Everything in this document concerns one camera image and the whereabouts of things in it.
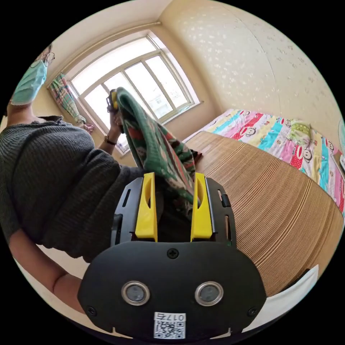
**gray knit sweater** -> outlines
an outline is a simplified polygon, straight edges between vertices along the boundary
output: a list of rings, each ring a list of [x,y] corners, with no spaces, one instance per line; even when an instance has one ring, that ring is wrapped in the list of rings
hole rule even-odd
[[[36,244],[91,262],[110,245],[124,187],[143,176],[95,149],[91,136],[50,116],[0,133],[0,224]]]

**curtain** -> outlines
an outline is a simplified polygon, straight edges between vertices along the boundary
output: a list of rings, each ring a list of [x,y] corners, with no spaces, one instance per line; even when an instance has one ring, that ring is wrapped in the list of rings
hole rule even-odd
[[[93,125],[86,123],[86,119],[79,114],[72,92],[63,73],[60,73],[51,82],[49,90],[56,103],[73,117],[76,126],[85,129],[91,134],[93,132]]]

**fan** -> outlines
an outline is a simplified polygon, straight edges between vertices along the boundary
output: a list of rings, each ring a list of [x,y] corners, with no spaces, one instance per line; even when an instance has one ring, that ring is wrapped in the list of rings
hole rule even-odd
[[[339,136],[339,143],[340,143],[340,150],[342,152],[342,155],[340,156],[340,166],[345,173],[345,125],[344,121],[340,120],[338,125],[338,136]]]

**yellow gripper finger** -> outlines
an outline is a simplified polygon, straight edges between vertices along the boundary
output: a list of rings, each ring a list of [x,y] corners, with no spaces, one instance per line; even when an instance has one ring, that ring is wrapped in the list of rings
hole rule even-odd
[[[113,106],[114,106],[114,109],[117,110],[117,108],[118,108],[118,103],[117,103],[117,101],[116,101],[116,96],[117,96],[117,92],[112,92],[112,93],[111,93],[112,104],[113,104]]]
[[[144,175],[135,235],[138,239],[158,241],[154,172]]]
[[[192,229],[190,241],[209,239],[212,236],[212,222],[208,203],[207,187],[204,174],[195,173]]]

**curtain rod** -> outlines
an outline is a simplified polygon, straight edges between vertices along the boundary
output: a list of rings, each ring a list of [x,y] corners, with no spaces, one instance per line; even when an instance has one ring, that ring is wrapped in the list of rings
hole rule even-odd
[[[153,23],[147,23],[147,24],[142,24],[142,25],[137,25],[137,26],[133,26],[121,31],[117,31],[115,33],[112,33],[102,39],[97,39],[96,42],[88,45],[87,47],[83,47],[81,49],[81,51],[79,51],[78,53],[76,53],[76,55],[71,58],[69,61],[64,61],[60,68],[58,68],[58,72],[54,73],[53,77],[50,77],[47,83],[47,88],[49,87],[49,85],[51,84],[51,82],[60,74],[63,73],[64,71],[66,71],[67,68],[72,68],[74,67],[76,64],[78,64],[81,60],[83,60],[84,58],[86,58],[89,54],[95,52],[97,49],[101,48],[102,46],[106,45],[107,43],[113,42],[119,38],[122,38],[124,36],[127,36],[131,33],[135,33],[137,31],[140,30],[144,30],[144,29],[149,29],[152,26],[157,26],[157,25],[161,25],[161,22],[153,22]]]

